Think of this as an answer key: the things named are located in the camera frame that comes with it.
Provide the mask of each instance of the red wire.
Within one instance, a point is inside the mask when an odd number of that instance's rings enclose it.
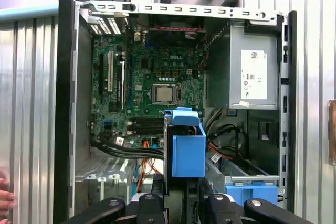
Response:
[[[225,155],[224,153],[220,152],[212,143],[210,143],[209,147],[214,150],[215,152],[221,154],[221,156],[223,156],[224,158],[227,158],[229,160],[232,160],[233,158],[232,157],[229,157],[227,155]]]

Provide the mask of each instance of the metal wall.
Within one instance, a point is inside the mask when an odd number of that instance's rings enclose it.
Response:
[[[335,169],[328,164],[328,101],[335,99],[335,0],[244,0],[298,12],[295,212],[335,224]]]
[[[57,18],[0,23],[0,172],[13,223],[52,223]]]

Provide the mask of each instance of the label sticker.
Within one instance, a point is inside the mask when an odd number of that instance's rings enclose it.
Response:
[[[217,163],[218,160],[221,158],[221,154],[219,153],[215,153],[215,155],[212,156],[211,160],[214,162],[214,163]]]
[[[122,146],[123,143],[124,143],[124,139],[122,137],[117,137],[116,144]]]
[[[240,102],[239,102],[239,105],[248,108],[248,107],[250,106],[250,103],[249,103],[249,102],[240,101]]]
[[[267,54],[241,51],[241,99],[267,99]]]

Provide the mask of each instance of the wire bundle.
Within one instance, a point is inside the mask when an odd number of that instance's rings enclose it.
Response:
[[[149,142],[148,141],[144,141],[143,142],[143,147],[144,148],[147,148],[149,150],[154,150],[154,149],[150,149],[150,146],[149,146]],[[149,167],[151,168],[151,170],[148,172],[148,175],[150,175],[151,171],[155,171],[156,173],[160,173],[155,167],[154,167],[154,163],[155,163],[155,160],[152,161],[150,158],[143,158],[142,159],[142,162],[141,162],[141,172],[140,172],[140,178],[139,178],[139,181],[138,181],[138,184],[137,184],[137,189],[136,189],[136,192],[139,193],[139,190],[140,190],[140,187],[142,185],[142,183],[144,182],[144,180],[147,178],[147,177],[144,177],[145,176],[145,172],[146,172],[146,168],[147,168],[147,165],[149,165]]]
[[[227,158],[227,159],[232,159],[232,157],[225,155],[224,153],[222,153],[219,149],[218,146],[214,143],[214,139],[216,139],[217,137],[219,137],[220,135],[227,133],[227,132],[231,132],[232,130],[235,131],[235,146],[224,146],[222,147],[223,149],[227,149],[227,150],[231,150],[234,151],[236,156],[243,156],[241,154],[241,152],[239,151],[239,133],[242,133],[244,135],[244,138],[246,140],[246,156],[248,157],[248,152],[249,152],[249,140],[248,140],[248,135],[241,130],[240,128],[236,127],[233,124],[224,124],[222,126],[220,126],[219,128],[215,129],[214,131],[211,132],[211,128],[214,126],[215,121],[217,121],[223,114],[224,109],[219,109],[217,110],[213,116],[209,119],[206,128],[205,128],[205,132],[206,132],[206,136],[207,136],[207,144],[208,147],[212,150],[214,150],[215,152],[221,154],[222,157]]]
[[[157,158],[163,160],[163,153],[156,149],[128,148],[104,140],[101,143],[94,143],[93,146],[97,147],[99,150],[111,156],[119,158],[127,158],[127,159]]]

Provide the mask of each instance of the motherboard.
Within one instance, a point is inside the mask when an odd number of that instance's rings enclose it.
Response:
[[[156,47],[126,35],[93,42],[91,136],[126,147],[162,146],[164,111],[203,110],[205,49]]]

